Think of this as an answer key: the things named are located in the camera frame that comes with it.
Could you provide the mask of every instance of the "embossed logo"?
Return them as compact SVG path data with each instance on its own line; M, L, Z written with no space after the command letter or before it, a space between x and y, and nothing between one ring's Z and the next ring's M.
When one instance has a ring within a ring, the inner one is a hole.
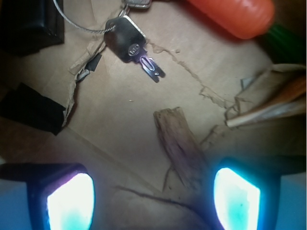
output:
M139 53L139 51L140 51L139 44L133 44L129 47L128 53L129 53L129 56L135 56Z

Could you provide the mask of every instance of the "key head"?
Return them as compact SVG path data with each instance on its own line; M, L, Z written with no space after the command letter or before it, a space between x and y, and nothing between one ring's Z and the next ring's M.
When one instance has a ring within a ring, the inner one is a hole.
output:
M152 0L123 0L131 8L147 9L151 6Z
M132 60L131 46L138 44L144 47L146 39L144 33L128 17L114 18L106 23L106 28L115 28L105 33L104 40L106 45L116 54L123 62Z

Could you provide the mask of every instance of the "key blade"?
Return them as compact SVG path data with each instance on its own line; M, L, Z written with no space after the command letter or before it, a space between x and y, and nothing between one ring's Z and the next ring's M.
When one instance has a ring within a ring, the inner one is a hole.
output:
M143 70L154 80L154 82L158 83L159 77L165 77L163 70L154 62L152 58L142 56L140 57L140 63Z

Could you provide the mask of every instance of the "black box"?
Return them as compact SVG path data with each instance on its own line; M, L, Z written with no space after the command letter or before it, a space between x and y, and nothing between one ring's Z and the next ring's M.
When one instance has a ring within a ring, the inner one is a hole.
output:
M63 9L63 0L58 0ZM52 0L3 0L0 47L24 56L64 43L64 20Z

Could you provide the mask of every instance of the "key hole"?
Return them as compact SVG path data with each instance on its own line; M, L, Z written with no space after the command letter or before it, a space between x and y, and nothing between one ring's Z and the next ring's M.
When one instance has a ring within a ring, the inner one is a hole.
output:
M150 71L154 71L154 66L147 58L141 57L141 61Z

